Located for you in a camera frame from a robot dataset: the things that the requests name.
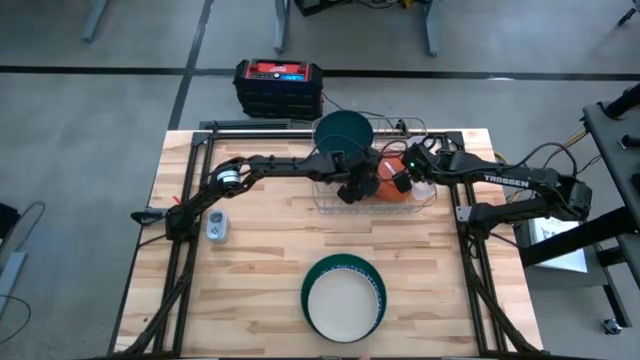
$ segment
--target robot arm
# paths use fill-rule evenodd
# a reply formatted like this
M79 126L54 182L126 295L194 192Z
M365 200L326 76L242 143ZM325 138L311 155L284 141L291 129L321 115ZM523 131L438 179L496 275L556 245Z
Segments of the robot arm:
M372 196L378 189L378 164L382 154L374 149L345 156L344 153L314 154L305 159L264 157L234 158L220 164L209 175L209 182L187 202L170 208L166 214L167 239L186 241L197 234L195 220L222 198L245 193L265 177L306 177L325 183L342 183L338 196L346 203ZM480 159L464 151L440 149L436 154L424 144L414 144L403 152L406 171L394 175L401 192L411 190L411 181L435 182L455 186L489 182L534 191L538 196L505 205L475 204L456 209L471 235L486 239L500 223L513 223L536 217L553 216L559 220L583 220L589 215L591 189L573 176L553 169L534 169L502 165Z
M483 239L500 223L549 216L563 221L584 220L591 208L591 189L574 176L561 175L553 169L497 164L464 151L440 149L433 154L422 144L409 147L402 162L407 172L394 177L400 191L408 191L409 180L413 180L447 186L489 182L537 194L533 199L512 204L458 207L458 220L468 225L472 235Z
M380 153L366 149L346 157L344 153L317 153L305 159L261 155L237 157L216 167L209 182L188 201L173 206L165 219L169 240L188 241L198 233L197 217L222 198L233 198L251 189L265 177L306 177L324 183L342 183L338 196L346 203L362 200L378 189L376 180Z

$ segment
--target wire basket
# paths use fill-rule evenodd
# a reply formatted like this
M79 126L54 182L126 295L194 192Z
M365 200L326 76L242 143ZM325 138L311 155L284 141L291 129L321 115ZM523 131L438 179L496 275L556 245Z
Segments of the wire basket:
M315 129L320 119L312 125L312 134L315 136ZM426 136L427 126L424 121L417 117L370 117L369 122L374 131L372 147L378 151L394 140L409 140L412 136ZM401 143L389 145L385 152L405 150ZM316 204L321 214L409 214L420 211L432 205L437 198L437 192L425 200L415 200L409 196L400 203L389 203L377 197L368 197L353 204L342 201L337 193L341 184L312 183L313 202Z

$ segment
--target table leg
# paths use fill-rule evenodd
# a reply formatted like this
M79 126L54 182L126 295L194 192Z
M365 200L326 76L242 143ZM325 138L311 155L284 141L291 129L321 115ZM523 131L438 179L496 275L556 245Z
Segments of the table leg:
M273 49L277 54L284 51L284 42L289 29L289 14L291 0L275 0L276 2L276 32Z
M430 56L438 56L440 44L440 0L427 0L423 5L424 25L427 32L427 52Z
M82 37L82 40L88 43L93 42L96 28L98 27L100 18L102 18L104 9L107 7L107 1L108 0L91 0L89 15L87 16L87 21L85 22L84 29L82 30L82 34L80 35Z

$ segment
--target wooden table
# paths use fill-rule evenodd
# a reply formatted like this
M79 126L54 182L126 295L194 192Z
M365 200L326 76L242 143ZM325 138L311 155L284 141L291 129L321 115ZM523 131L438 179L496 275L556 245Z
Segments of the wooden table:
M180 196L192 134L167 133L150 206L170 207L175 204L173 196ZM486 129L463 130L463 134L467 151L494 160ZM215 144L213 166L235 156L303 157L310 150L309 140ZM214 205L229 215L230 239L212 245L202 230L182 356L476 355L448 189L440 188L435 204L415 214L322 215L312 201L311 186L307 179L265 179L250 192ZM505 201L500 186L478 183L474 188L479 202ZM508 226L495 231L514 240ZM152 225L140 241L162 233L163 225ZM170 247L169 241L161 240L138 251L116 351L131 344L158 309ZM487 241L487 248L500 305L527 340L540 347L517 249L500 241ZM352 344L332 343L315 334L299 304L306 272L316 261L336 253L369 260L387 287L388 307L381 326ZM172 321L175 313L168 329L173 329ZM491 338L484 307L483 321ZM172 330L167 337L172 339Z

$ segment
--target red battery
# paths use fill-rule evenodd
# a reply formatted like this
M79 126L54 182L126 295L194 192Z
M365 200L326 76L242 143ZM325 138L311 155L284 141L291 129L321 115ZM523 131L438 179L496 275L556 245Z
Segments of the red battery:
M322 116L322 69L283 60L244 60L233 80L251 117L315 120Z

